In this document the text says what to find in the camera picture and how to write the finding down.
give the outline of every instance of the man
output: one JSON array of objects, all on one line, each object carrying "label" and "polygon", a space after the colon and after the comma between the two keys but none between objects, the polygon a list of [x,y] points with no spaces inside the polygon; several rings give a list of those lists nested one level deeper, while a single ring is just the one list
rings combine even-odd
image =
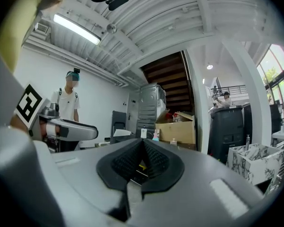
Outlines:
[{"label": "man", "polygon": [[65,87],[54,91],[51,99],[51,102],[59,105],[61,118],[77,122],[79,122],[78,108],[80,108],[80,104],[79,96],[73,88],[78,85],[79,78],[79,73],[67,72]]},{"label": "man", "polygon": [[224,93],[224,100],[225,100],[225,102],[221,101],[221,100],[218,99],[217,97],[216,97],[215,100],[218,101],[223,107],[234,106],[232,100],[229,98],[229,92],[225,92],[225,93]]}]

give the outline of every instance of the air vent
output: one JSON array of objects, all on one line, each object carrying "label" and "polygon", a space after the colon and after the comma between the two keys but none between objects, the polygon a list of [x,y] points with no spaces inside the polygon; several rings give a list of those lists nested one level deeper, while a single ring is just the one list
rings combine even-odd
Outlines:
[{"label": "air vent", "polygon": [[46,34],[48,28],[49,28],[49,27],[46,26],[46,25],[37,23],[37,24],[36,24],[36,27],[35,27],[35,31],[36,31],[37,33]]}]

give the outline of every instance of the wooden staircase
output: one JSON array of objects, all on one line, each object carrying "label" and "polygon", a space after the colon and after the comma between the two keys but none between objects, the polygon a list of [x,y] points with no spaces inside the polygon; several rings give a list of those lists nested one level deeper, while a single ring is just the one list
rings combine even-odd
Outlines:
[{"label": "wooden staircase", "polygon": [[166,91],[166,107],[171,112],[194,110],[194,99],[181,52],[143,66],[149,83],[157,82]]}]

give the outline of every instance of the marble pattern box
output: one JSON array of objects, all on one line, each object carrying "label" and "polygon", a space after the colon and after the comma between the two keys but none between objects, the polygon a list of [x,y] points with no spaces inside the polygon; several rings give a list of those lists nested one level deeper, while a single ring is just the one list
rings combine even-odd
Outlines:
[{"label": "marble pattern box", "polygon": [[253,185],[277,177],[284,150],[260,144],[229,148],[226,166],[239,173]]}]

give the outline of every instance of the railing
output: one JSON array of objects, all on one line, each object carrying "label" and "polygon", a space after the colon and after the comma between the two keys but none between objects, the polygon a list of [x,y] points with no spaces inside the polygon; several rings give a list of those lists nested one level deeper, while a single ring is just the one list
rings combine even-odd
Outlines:
[{"label": "railing", "polygon": [[225,92],[229,92],[230,96],[247,93],[245,85],[233,87],[219,87],[210,89],[212,96],[223,96]]}]

